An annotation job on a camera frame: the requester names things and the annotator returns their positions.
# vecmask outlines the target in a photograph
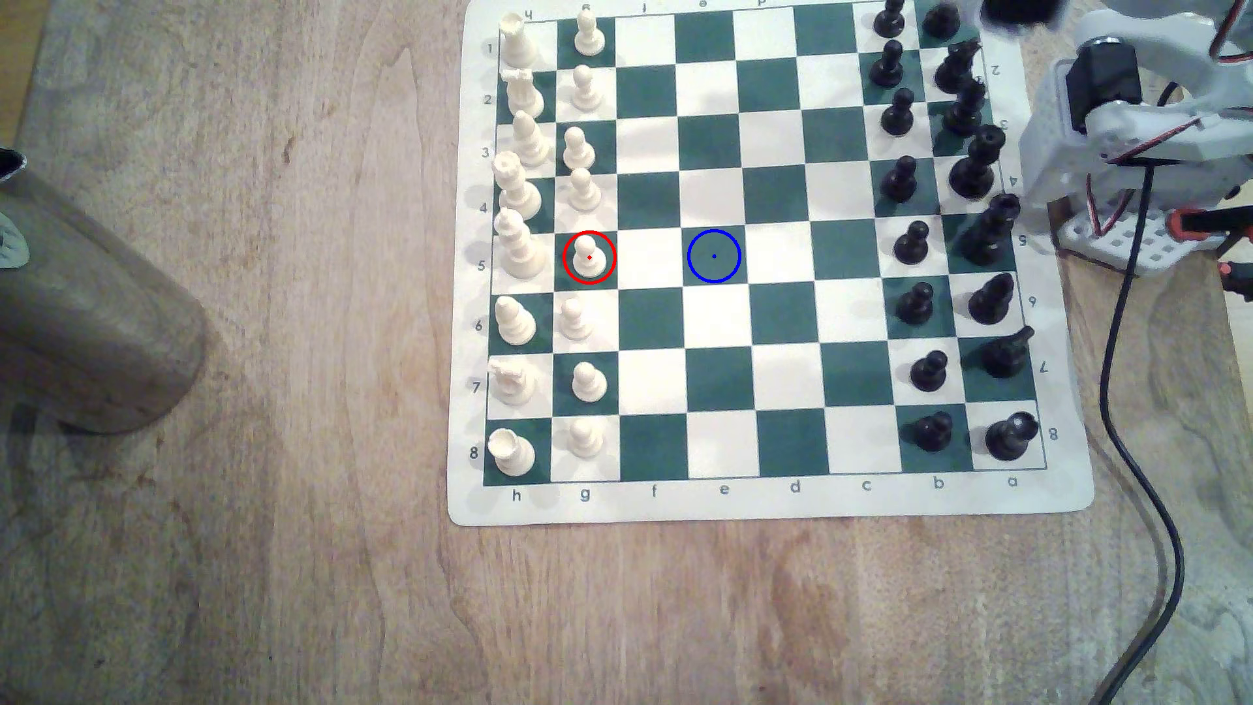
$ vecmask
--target red circle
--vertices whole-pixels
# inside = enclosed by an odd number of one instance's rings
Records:
[[[604,237],[605,242],[609,243],[609,250],[613,252],[614,254],[614,258],[609,260],[609,267],[605,268],[604,275],[601,275],[598,279],[579,278],[579,274],[570,270],[570,258],[568,257],[568,254],[570,253],[570,243],[584,234],[599,234],[600,237]],[[609,235],[606,235],[600,230],[585,229],[583,232],[576,232],[570,235],[570,239],[565,240],[565,247],[561,248],[561,265],[565,267],[565,273],[570,274],[570,278],[573,278],[579,283],[600,283],[606,278],[609,278],[609,274],[614,273],[614,267],[618,265],[618,248],[614,247],[614,240],[609,239]]]

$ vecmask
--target chess mat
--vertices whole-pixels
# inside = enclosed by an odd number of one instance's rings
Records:
[[[965,139],[941,126],[952,95],[932,74],[950,41],[921,30],[932,0],[906,3],[901,85],[916,96],[915,126],[886,134],[880,114],[895,89],[868,81],[885,39],[871,23],[882,3],[598,4],[605,49],[574,49],[576,4],[509,6],[476,0],[466,13],[452,363],[449,512],[461,525],[1060,512],[1091,501],[1091,467],[1078,406],[1061,284],[1048,220],[1024,212],[1005,255],[977,265],[955,249],[987,198],[951,192],[947,174]],[[544,98],[536,118],[555,159],[528,169],[543,207],[528,225],[551,260],[519,280],[500,265],[499,209],[490,160],[512,148],[512,115],[499,71],[499,20],[526,19],[539,55],[530,66]],[[992,194],[1021,179],[1016,139],[1029,116],[1016,43],[981,38],[974,74],[989,86],[985,123],[1009,144]],[[586,64],[601,104],[570,103],[573,69]],[[566,128],[595,149],[601,204],[566,202]],[[877,183],[902,154],[918,162],[906,203]],[[892,243],[910,222],[928,223],[930,253],[906,265]],[[561,264],[573,237],[595,230],[611,268],[596,283]],[[1006,318],[985,326],[970,294],[997,272],[1015,275]],[[935,313],[896,318],[915,282],[935,288]],[[538,323],[506,343],[491,314],[502,294]],[[554,327],[578,294],[595,331],[570,341]],[[1011,379],[979,366],[986,341],[1036,328],[1030,364]],[[949,379],[935,393],[908,381],[930,349],[946,352]],[[492,394],[489,358],[516,358],[538,373],[531,399]],[[609,392],[576,399],[574,367],[590,362]],[[954,441],[927,453],[906,426],[945,411]],[[1029,412],[1040,435],[1015,462],[992,458],[987,427]],[[568,430],[595,417],[603,451],[580,460]],[[501,473],[486,438],[507,428],[535,448],[534,468]]]

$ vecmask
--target blue circle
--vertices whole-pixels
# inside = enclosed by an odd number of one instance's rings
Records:
[[[722,278],[705,278],[705,277],[700,275],[700,272],[698,272],[697,268],[695,268],[695,265],[692,263],[692,247],[697,243],[698,239],[700,239],[705,234],[709,234],[710,232],[717,232],[719,234],[725,234],[727,239],[732,240],[732,243],[736,244],[736,268],[730,269],[730,273],[727,274],[727,275],[724,275],[724,277],[722,277]],[[739,240],[736,239],[734,237],[732,237],[732,234],[729,232],[724,230],[724,229],[718,229],[718,228],[713,228],[712,227],[709,229],[702,230],[700,234],[693,237],[692,242],[688,243],[688,268],[692,269],[692,273],[697,274],[698,279],[700,279],[700,280],[703,280],[705,283],[722,283],[722,282],[727,280],[728,278],[736,275],[736,272],[739,270],[739,264],[743,260],[744,260],[744,250],[739,248]]]

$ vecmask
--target wooden table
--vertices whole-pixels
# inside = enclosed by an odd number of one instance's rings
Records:
[[[203,301],[142,433],[8,403],[0,702],[1080,702],[1167,585],[1096,413],[1066,516],[465,530],[445,512],[462,8],[54,4],[19,147]],[[1031,40],[1031,75],[1065,36]],[[1249,430],[1213,262],[1141,280],[1113,407],[1189,587],[1124,702],[1253,701]]]

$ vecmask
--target black cable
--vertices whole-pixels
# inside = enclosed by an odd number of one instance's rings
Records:
[[[1167,100],[1170,99],[1170,94],[1179,88],[1179,84],[1172,81],[1158,96],[1158,105],[1165,105]],[[1114,368],[1114,346],[1118,343],[1118,331],[1123,324],[1123,312],[1126,308],[1126,298],[1131,293],[1131,282],[1135,279],[1135,263],[1140,257],[1140,242],[1144,239],[1144,222],[1149,213],[1149,197],[1153,192],[1153,169],[1154,167],[1144,168],[1144,185],[1140,188],[1140,208],[1139,213],[1135,215],[1135,233],[1131,237],[1131,253],[1126,258],[1126,270],[1123,273],[1123,287],[1118,292],[1118,302],[1114,304],[1114,317],[1109,323],[1109,339],[1105,341],[1105,359],[1101,362],[1100,367],[1100,421],[1105,425],[1105,433],[1109,435],[1110,442],[1114,445],[1114,450],[1118,451],[1118,456],[1123,458],[1126,463],[1126,468],[1131,471],[1135,480],[1140,483],[1140,488],[1144,490],[1144,495],[1149,497],[1149,502],[1153,503],[1153,508],[1158,511],[1158,516],[1162,517],[1162,525],[1167,530],[1167,536],[1170,537],[1170,550],[1174,552],[1174,585],[1170,586],[1170,595],[1167,597],[1165,604],[1162,606],[1162,612],[1158,619],[1153,622],[1148,634],[1144,635],[1138,644],[1131,642],[1123,654],[1123,659],[1119,659],[1120,664],[1115,664],[1110,670],[1109,675],[1105,677],[1109,684],[1105,690],[1096,697],[1098,705],[1109,705],[1114,701],[1114,696],[1118,695],[1118,690],[1123,687],[1126,682],[1128,676],[1135,670],[1144,656],[1153,649],[1157,644],[1158,637],[1167,629],[1167,624],[1170,622],[1170,617],[1174,616],[1175,607],[1179,606],[1179,599],[1183,596],[1183,542],[1179,541],[1179,530],[1175,528],[1174,520],[1170,518],[1170,512],[1167,511],[1165,505],[1162,503],[1162,498],[1158,497],[1157,491],[1153,490],[1153,485],[1149,478],[1144,477],[1144,471],[1140,470],[1139,463],[1131,457],[1131,453],[1123,445],[1123,440],[1118,436],[1118,430],[1114,428],[1114,419],[1109,414],[1109,378],[1110,372]]]

